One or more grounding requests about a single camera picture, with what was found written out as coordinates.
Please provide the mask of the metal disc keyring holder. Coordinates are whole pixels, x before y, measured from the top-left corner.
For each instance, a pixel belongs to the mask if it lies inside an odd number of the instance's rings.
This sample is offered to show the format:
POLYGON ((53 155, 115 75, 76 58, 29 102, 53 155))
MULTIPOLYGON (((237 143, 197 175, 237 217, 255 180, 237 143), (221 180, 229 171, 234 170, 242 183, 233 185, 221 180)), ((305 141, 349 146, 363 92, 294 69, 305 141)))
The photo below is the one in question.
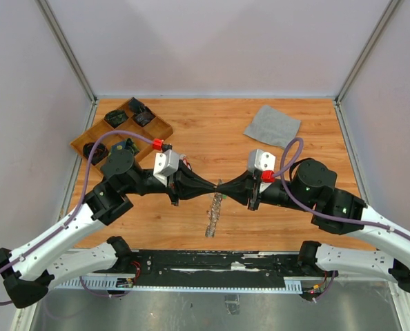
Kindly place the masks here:
POLYGON ((211 206, 207 210, 208 225, 205 231, 205 237, 212 238, 216 233, 217 222, 219 221, 222 209, 222 202, 226 198, 226 195, 220 192, 215 192, 212 196, 209 197, 211 199, 211 206))

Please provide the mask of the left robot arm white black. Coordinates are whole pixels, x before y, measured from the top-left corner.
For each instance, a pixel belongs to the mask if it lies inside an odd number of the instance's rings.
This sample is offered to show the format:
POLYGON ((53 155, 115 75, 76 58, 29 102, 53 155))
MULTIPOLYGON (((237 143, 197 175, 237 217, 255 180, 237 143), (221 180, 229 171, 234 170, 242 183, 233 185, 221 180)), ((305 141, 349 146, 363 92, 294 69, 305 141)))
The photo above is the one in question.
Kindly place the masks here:
POLYGON ((26 308, 45 297, 58 274, 69 271, 59 262, 62 254, 129 211, 133 204, 128 194, 167 194, 177 205, 216 189, 172 150, 157 154, 152 169, 141 168, 131 151, 114 151, 101 171, 102 181, 70 214, 19 248, 0 248, 3 286, 16 308, 26 308))

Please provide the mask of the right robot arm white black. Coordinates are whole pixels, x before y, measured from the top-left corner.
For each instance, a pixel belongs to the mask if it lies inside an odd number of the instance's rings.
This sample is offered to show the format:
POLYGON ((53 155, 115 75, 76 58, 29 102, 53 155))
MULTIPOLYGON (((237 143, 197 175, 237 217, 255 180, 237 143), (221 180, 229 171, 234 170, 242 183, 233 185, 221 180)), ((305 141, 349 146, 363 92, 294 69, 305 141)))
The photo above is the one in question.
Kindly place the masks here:
POLYGON ((311 223, 320 230, 347 235, 375 247, 374 251, 337 248, 304 241, 297 268, 306 276, 365 274, 394 282, 410 293, 410 231, 385 219, 361 198, 337 189, 337 174, 312 158, 294 163, 290 179, 280 181, 273 171, 246 171, 218 185, 217 191, 248 207, 262 203, 312 211, 311 223))

